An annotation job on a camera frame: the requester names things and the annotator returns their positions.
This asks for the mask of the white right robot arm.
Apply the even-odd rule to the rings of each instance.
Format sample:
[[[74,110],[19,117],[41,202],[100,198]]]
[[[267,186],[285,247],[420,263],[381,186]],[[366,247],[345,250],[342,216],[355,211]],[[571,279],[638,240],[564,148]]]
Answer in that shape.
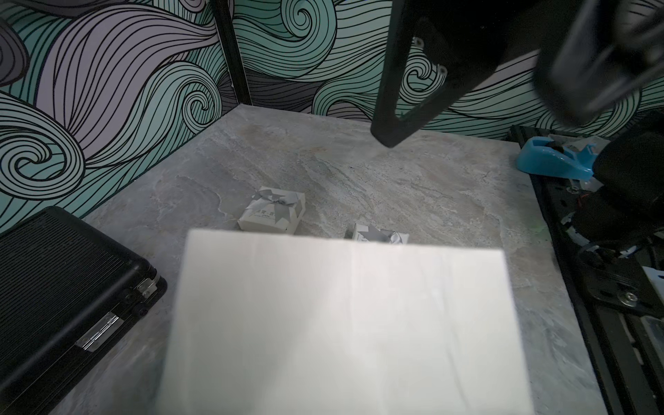
[[[537,53],[534,89],[564,126],[582,126],[663,74],[663,10],[630,21],[626,1],[396,1],[373,136],[399,145],[493,75]],[[443,83],[398,114],[414,40]],[[613,139],[593,165],[599,190],[572,217],[582,239],[633,244],[663,228],[663,120]]]

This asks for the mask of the white gift box lid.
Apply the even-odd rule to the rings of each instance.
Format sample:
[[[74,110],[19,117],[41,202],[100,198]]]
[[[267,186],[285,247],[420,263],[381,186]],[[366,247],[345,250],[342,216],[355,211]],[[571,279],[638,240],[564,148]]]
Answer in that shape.
[[[306,211],[304,193],[261,187],[238,219],[245,232],[294,235]]]

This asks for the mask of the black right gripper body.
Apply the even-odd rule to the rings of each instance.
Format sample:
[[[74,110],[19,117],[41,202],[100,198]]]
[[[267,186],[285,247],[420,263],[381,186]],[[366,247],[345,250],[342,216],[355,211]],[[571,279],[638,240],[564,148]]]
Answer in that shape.
[[[539,48],[534,89],[562,125],[585,125],[663,74],[663,6],[572,1]]]

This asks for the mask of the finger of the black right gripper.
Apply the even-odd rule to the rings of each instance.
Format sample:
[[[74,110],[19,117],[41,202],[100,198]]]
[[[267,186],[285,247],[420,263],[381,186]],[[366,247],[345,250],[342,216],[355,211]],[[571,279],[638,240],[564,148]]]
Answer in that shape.
[[[395,1],[372,135],[394,148],[501,64],[516,1]]]

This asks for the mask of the large white bow gift box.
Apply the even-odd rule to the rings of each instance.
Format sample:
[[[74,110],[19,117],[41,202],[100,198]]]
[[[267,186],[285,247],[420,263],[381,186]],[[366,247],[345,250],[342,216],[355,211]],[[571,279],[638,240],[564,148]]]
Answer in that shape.
[[[377,228],[373,225],[356,223],[353,226],[351,240],[404,245],[410,240],[410,235],[408,233],[401,233],[394,230]]]

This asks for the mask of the small white bow gift box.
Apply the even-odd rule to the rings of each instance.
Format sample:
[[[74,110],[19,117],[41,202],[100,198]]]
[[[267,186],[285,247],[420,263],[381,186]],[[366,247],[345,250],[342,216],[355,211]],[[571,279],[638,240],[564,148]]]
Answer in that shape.
[[[531,414],[505,254],[193,229],[159,414]]]

